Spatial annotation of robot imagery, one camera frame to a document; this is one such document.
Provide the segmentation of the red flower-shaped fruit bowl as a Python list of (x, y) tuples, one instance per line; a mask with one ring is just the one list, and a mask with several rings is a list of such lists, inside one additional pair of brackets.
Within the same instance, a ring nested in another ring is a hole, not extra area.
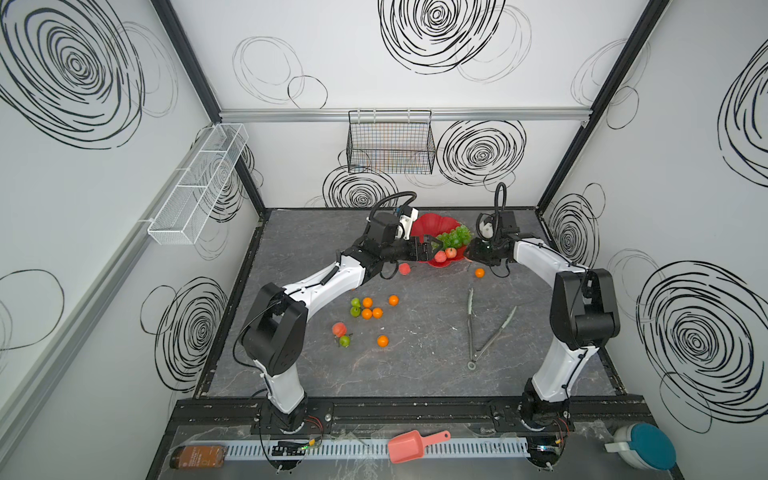
[[(425, 235), (436, 237), (438, 234), (449, 231), (457, 227), (459, 224), (463, 224), (463, 223), (460, 223), (458, 220), (452, 217), (441, 216), (435, 213), (427, 213), (427, 214), (421, 215), (414, 222), (411, 229), (411, 236), (418, 238), (419, 240), (423, 240), (423, 237)], [(467, 247), (457, 250), (457, 256), (453, 259), (447, 258), (447, 260), (444, 263), (427, 261), (427, 264), (436, 268), (447, 267), (452, 263), (463, 260), (465, 258), (465, 251)]]

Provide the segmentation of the green fake grape bunch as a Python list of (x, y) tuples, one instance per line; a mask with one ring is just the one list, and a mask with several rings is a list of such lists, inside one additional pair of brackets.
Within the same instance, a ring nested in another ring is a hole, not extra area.
[(442, 243), (444, 249), (453, 248), (459, 250), (469, 245), (473, 235), (467, 226), (459, 224), (449, 231), (438, 234), (436, 238)]

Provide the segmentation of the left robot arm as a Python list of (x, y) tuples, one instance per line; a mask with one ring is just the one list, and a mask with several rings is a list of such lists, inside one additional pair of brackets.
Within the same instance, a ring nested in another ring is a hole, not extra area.
[(285, 433), (301, 430), (308, 397), (296, 363), (307, 324), (323, 307), (382, 274), (388, 263), (428, 261), (432, 240), (412, 234), (418, 210), (407, 204), (372, 209), (363, 234), (338, 252), (329, 266), (292, 284), (261, 287), (236, 344), (266, 383), (269, 412)]

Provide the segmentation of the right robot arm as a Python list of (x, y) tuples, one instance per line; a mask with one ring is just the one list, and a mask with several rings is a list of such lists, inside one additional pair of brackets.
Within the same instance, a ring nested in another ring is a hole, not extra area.
[(553, 340), (527, 380), (519, 406), (526, 428), (542, 431), (568, 410), (573, 385), (588, 361), (620, 333), (614, 281), (606, 269), (580, 265), (542, 239), (522, 234), (514, 213), (479, 214), (465, 256), (488, 267), (517, 263), (552, 288)]

